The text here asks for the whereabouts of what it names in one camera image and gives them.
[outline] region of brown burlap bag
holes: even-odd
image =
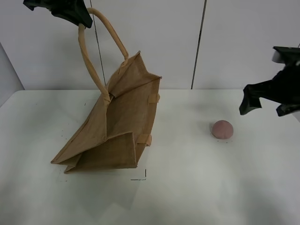
[[[161,77],[146,70],[139,52],[128,58],[109,21],[93,8],[88,11],[105,25],[122,52],[124,62],[104,87],[89,60],[85,26],[79,25],[83,60],[101,95],[86,121],[51,163],[67,165],[65,173],[136,168],[144,148],[151,144]]]

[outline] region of jute bag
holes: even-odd
[[[160,76],[150,74],[140,53],[128,52],[109,21],[88,8],[105,25],[124,56],[124,62],[104,87],[89,60],[84,40],[85,26],[79,25],[79,46],[86,68],[101,95],[86,121],[51,161],[67,165],[65,173],[102,169],[136,168],[146,146],[159,100]]]

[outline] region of foam ball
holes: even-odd
[[[228,139],[233,135],[233,126],[226,120],[219,120],[212,127],[212,134],[217,139]]]

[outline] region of white table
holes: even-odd
[[[161,90],[146,180],[64,175],[50,161],[98,96],[26,90],[0,108],[0,224],[300,223],[300,125],[279,118],[276,103],[262,99],[263,109],[240,116],[241,90]],[[210,134],[217,120],[233,124],[232,139]]]

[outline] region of rope handle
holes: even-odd
[[[110,33],[113,40],[115,41],[115,43],[117,44],[118,48],[120,49],[120,51],[122,52],[122,54],[124,56],[124,62],[122,63],[122,66],[126,65],[128,62],[128,52],[127,52],[126,48],[124,47],[123,43],[121,42],[116,31],[113,29],[112,25],[105,18],[105,16],[102,13],[100,13],[98,10],[96,10],[94,8],[88,8],[87,10],[90,14],[93,14],[96,17],[98,17],[99,20],[101,20],[101,22],[104,24],[104,26],[106,27],[106,29],[108,30],[108,32]],[[80,23],[78,25],[78,42],[79,42],[81,54],[82,54],[82,57],[84,60],[84,64],[85,64],[91,78],[93,79],[94,83],[101,91],[101,94],[103,95],[103,98],[104,98],[104,104],[109,105],[109,103],[110,103],[109,93],[108,93],[107,89],[103,86],[103,84],[101,83],[99,76],[89,58],[89,54],[88,54],[88,51],[87,51],[86,45],[85,45],[84,30],[85,30],[85,26]]]

